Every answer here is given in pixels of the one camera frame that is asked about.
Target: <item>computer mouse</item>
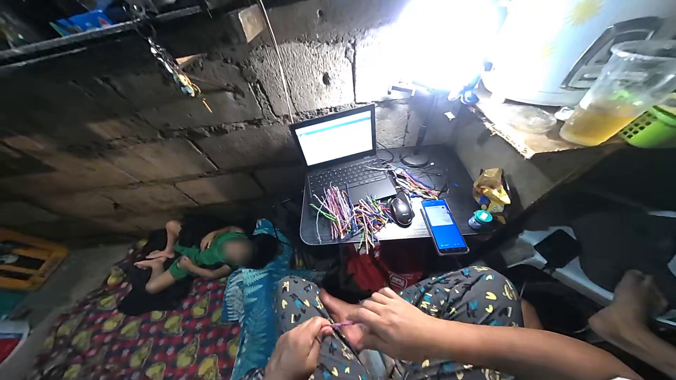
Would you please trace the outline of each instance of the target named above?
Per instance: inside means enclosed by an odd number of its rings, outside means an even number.
[[[389,202],[389,210],[398,225],[403,227],[411,225],[414,216],[413,209],[408,201],[408,196],[403,191],[397,193],[397,196]]]

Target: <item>blue lid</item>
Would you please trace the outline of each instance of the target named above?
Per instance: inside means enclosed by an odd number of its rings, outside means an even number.
[[[474,212],[474,220],[482,224],[490,223],[491,221],[493,221],[493,216],[488,211],[478,210]]]

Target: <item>phone screen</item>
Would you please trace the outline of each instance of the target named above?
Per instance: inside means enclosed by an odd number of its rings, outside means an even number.
[[[425,213],[427,227],[434,238],[439,253],[467,252],[467,244],[462,238],[462,233],[460,233],[445,200],[423,201],[422,210]]]

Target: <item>green shorts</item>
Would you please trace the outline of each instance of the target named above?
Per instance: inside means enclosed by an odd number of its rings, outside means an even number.
[[[182,256],[187,256],[190,261],[193,263],[195,262],[195,255],[193,254],[187,254],[187,255],[182,255]],[[174,280],[180,280],[185,276],[195,276],[192,272],[189,272],[187,269],[180,268],[178,266],[178,262],[180,261],[180,256],[171,264],[169,267],[168,271],[171,274],[171,277],[174,277]]]

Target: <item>bright light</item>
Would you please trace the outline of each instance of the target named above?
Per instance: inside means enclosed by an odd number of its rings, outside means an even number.
[[[491,0],[411,0],[396,25],[402,78],[461,91],[483,70],[499,26]]]

